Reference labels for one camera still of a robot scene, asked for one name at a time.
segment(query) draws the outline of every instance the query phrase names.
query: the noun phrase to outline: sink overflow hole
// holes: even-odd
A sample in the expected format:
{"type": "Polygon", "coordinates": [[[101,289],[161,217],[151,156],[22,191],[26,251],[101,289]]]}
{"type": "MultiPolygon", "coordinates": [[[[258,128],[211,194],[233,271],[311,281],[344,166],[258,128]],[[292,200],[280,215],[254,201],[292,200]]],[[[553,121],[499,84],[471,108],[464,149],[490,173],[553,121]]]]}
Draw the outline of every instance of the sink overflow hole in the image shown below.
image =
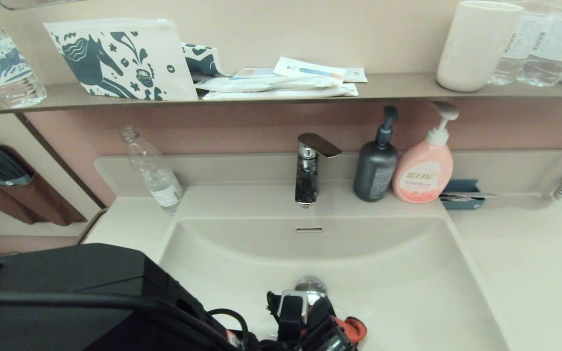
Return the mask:
{"type": "Polygon", "coordinates": [[[324,231],[321,227],[314,227],[314,228],[296,228],[294,229],[296,233],[321,233],[324,231]]]}

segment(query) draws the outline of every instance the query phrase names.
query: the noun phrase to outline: wall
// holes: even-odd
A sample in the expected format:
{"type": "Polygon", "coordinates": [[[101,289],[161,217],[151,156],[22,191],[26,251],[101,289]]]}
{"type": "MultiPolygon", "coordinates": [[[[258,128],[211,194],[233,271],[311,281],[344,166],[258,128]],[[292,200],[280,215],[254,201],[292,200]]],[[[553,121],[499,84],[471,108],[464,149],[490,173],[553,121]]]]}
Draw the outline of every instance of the wall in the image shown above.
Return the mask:
{"type": "MultiPolygon", "coordinates": [[[[455,101],[448,127],[452,149],[562,149],[562,100],[455,101]]],[[[439,121],[424,102],[400,102],[392,142],[404,150],[439,121]]],[[[296,137],[319,133],[343,151],[357,151],[382,123],[384,104],[95,109],[28,114],[82,180],[107,204],[114,194],[94,170],[101,155],[125,153],[118,128],[132,124],[166,154],[295,152],[296,137]]]]}
{"type": "Polygon", "coordinates": [[[76,245],[78,241],[79,238],[77,237],[6,235],[5,237],[0,236],[0,254],[57,249],[58,247],[76,245]]]}
{"type": "MultiPolygon", "coordinates": [[[[216,46],[223,68],[272,67],[279,56],[369,73],[431,72],[459,0],[87,0],[0,18],[45,84],[72,82],[43,22],[96,18],[170,18],[181,40],[216,46]]],[[[562,100],[457,102],[454,149],[562,149],[562,100]]],[[[294,151],[305,131],[345,151],[373,137],[382,104],[176,107],[33,113],[29,118],[105,202],[113,195],[92,168],[99,155],[122,154],[116,130],[135,124],[165,153],[294,151]]],[[[394,142],[422,139],[435,115],[419,102],[399,104],[394,142]]]]}
{"type": "MultiPolygon", "coordinates": [[[[100,207],[78,186],[60,167],[46,149],[23,126],[13,114],[0,114],[0,144],[13,147],[51,186],[75,207],[87,220],[100,210],[100,207]]],[[[86,223],[74,223],[61,227],[53,223],[28,225],[3,214],[0,211],[0,235],[60,235],[77,237],[86,223]]]]}

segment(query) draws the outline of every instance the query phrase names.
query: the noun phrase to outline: faucet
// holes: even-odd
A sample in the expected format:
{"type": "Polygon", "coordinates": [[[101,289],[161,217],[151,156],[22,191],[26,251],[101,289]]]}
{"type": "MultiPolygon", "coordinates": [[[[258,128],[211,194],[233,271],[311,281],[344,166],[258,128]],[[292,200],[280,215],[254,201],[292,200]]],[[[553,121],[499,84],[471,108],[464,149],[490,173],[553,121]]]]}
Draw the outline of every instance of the faucet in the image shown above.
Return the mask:
{"type": "Polygon", "coordinates": [[[299,135],[295,200],[304,209],[313,205],[318,196],[318,154],[331,158],[341,154],[341,150],[318,134],[299,135]]]}

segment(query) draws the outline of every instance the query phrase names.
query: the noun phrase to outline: pink wall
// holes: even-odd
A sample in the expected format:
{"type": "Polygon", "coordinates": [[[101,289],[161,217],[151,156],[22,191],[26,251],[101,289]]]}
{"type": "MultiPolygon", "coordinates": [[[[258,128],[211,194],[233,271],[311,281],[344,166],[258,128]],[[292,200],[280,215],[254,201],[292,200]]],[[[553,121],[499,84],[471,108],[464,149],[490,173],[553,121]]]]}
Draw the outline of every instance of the pink wall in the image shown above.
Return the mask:
{"type": "Polygon", "coordinates": [[[29,253],[76,245],[78,237],[0,235],[0,254],[29,253]]]}
{"type": "MultiPolygon", "coordinates": [[[[501,98],[454,101],[462,109],[449,124],[452,149],[562,149],[562,99],[501,98]]],[[[393,144],[422,140],[439,122],[426,102],[395,103],[393,144]]],[[[322,135],[343,151],[374,137],[383,103],[270,104],[205,107],[87,109],[30,113],[27,117],[106,204],[114,194],[94,170],[99,156],[121,155],[118,128],[133,124],[165,154],[293,152],[296,137],[322,135]]]]}

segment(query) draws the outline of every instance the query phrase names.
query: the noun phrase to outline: pink pump bottle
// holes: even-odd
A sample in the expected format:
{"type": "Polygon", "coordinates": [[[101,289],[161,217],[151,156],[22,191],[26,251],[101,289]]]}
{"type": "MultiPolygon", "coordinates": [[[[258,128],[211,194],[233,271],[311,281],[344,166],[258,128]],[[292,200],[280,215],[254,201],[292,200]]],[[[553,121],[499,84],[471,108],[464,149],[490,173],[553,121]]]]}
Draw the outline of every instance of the pink pump bottle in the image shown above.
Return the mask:
{"type": "Polygon", "coordinates": [[[392,187],[397,198],[412,204],[423,204],[439,197],[452,177],[453,161],[446,123],[459,117],[459,108],[446,102],[431,102],[442,116],[426,139],[400,157],[392,187]]]}

